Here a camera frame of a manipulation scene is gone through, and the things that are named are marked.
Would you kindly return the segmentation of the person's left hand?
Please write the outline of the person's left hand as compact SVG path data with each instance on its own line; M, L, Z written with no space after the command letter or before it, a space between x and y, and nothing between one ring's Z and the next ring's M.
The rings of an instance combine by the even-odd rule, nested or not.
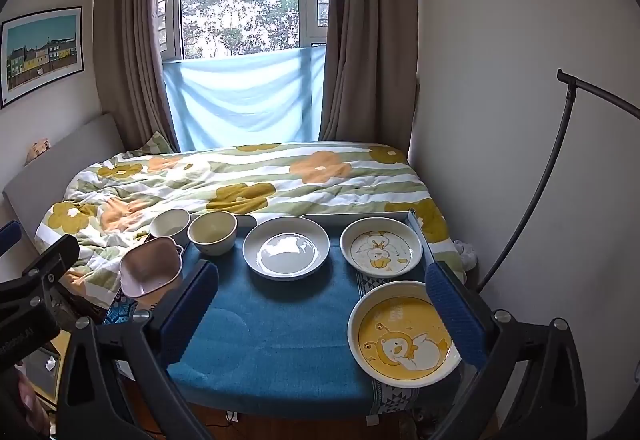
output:
M17 390L20 395L22 411L25 413L26 424L38 434L49 437L50 422L47 413L44 412L32 384L24 373L24 366L22 364L15 365L14 372L17 376Z

